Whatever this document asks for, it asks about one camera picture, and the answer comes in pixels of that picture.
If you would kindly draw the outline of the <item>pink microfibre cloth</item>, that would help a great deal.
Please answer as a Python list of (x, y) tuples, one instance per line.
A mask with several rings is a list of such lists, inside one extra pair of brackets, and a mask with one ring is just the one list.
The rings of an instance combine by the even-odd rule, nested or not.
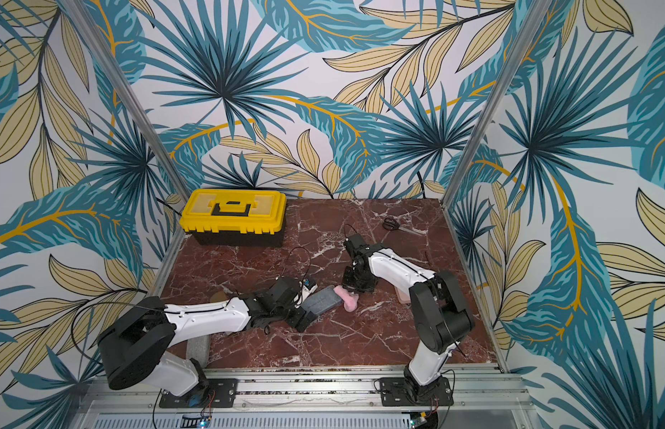
[(359, 295), (348, 291), (343, 286), (336, 286), (333, 291), (342, 299), (343, 307), (348, 313), (352, 313), (357, 309)]

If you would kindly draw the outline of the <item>grey rectangular block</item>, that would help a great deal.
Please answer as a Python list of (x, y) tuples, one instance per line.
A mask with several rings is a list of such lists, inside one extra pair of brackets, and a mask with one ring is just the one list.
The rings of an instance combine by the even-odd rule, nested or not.
[(342, 298), (334, 291), (334, 286), (317, 291), (310, 295), (301, 304), (301, 308), (314, 316), (321, 316), (329, 310), (339, 307), (343, 303)]

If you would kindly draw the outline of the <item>tan round object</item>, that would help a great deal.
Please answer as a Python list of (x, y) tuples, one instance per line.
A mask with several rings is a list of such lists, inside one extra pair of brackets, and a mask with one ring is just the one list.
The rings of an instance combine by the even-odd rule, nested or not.
[(226, 294), (225, 292), (223, 292), (223, 291), (218, 291), (217, 293), (214, 293), (214, 294), (210, 297), (209, 301), (210, 301), (211, 303), (218, 303), (218, 302), (226, 301), (226, 300), (228, 300), (228, 298), (229, 298), (229, 297), (227, 296), (227, 294)]

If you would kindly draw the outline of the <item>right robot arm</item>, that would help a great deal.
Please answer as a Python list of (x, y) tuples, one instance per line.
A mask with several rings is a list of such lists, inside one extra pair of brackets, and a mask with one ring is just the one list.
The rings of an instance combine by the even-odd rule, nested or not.
[(475, 317), (457, 278), (450, 272), (422, 268), (381, 244), (356, 248), (348, 244), (347, 252), (351, 264), (342, 281), (346, 291), (371, 292), (384, 280), (409, 296), (420, 343), (407, 365), (405, 380), (411, 387), (433, 386), (450, 354), (475, 328)]

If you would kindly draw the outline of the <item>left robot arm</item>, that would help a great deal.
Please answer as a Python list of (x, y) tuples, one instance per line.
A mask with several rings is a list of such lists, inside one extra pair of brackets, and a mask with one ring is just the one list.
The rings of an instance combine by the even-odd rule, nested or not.
[(303, 304), (317, 290), (315, 281), (280, 277), (267, 290), (216, 303), (166, 304), (157, 296), (141, 300), (98, 336), (108, 387), (113, 391), (147, 384), (197, 405), (210, 384), (198, 359), (181, 359), (168, 349), (213, 334), (266, 329), (286, 321), (304, 327)]

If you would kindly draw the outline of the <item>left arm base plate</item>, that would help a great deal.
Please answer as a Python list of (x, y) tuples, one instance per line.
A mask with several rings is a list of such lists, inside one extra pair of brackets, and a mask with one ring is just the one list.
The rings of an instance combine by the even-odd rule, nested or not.
[(163, 393), (159, 406), (161, 409), (230, 409), (238, 383), (234, 378), (207, 379), (182, 396)]

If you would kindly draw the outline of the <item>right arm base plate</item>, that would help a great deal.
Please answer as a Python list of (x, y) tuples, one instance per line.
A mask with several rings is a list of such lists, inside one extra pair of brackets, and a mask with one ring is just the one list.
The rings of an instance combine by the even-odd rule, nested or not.
[(375, 387), (384, 407), (447, 407), (454, 404), (448, 379), (440, 375), (427, 385), (410, 377), (382, 377)]

